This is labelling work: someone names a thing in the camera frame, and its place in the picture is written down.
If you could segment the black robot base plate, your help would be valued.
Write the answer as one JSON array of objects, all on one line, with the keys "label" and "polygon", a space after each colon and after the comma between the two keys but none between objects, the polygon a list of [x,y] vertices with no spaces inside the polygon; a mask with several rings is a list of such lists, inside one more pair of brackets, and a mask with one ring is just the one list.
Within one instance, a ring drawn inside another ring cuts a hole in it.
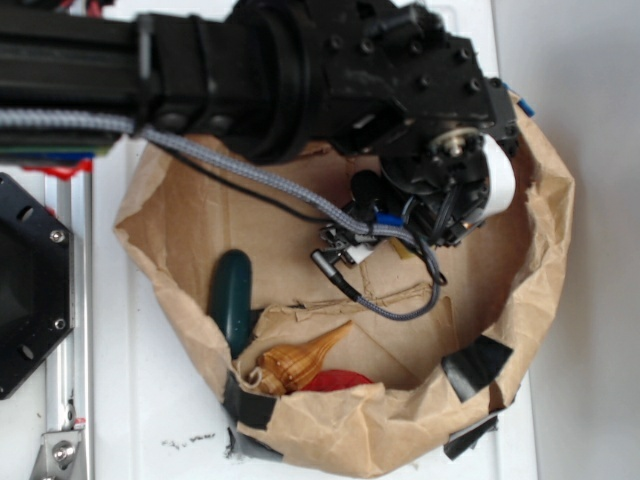
[{"label": "black robot base plate", "polygon": [[10,398],[72,330],[72,234],[1,174],[1,398]]}]

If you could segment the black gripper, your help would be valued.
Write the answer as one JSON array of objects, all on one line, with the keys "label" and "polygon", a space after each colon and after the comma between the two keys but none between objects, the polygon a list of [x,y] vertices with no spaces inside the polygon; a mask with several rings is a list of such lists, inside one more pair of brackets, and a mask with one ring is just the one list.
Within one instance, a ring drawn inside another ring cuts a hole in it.
[{"label": "black gripper", "polygon": [[381,159],[381,171],[406,197],[403,222],[431,246],[456,246],[488,218],[506,211],[516,180],[518,129],[507,136],[464,127],[439,135],[412,157]]}]

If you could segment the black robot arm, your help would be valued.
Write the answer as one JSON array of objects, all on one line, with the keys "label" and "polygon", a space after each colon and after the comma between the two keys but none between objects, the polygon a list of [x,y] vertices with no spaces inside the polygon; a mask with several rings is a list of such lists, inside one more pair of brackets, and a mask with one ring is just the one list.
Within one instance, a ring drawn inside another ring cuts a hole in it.
[{"label": "black robot arm", "polygon": [[1,155],[74,164],[124,134],[209,134],[257,165],[374,155],[393,210],[457,244],[514,197],[518,129],[472,42],[420,3],[240,1],[223,21],[1,5]]}]

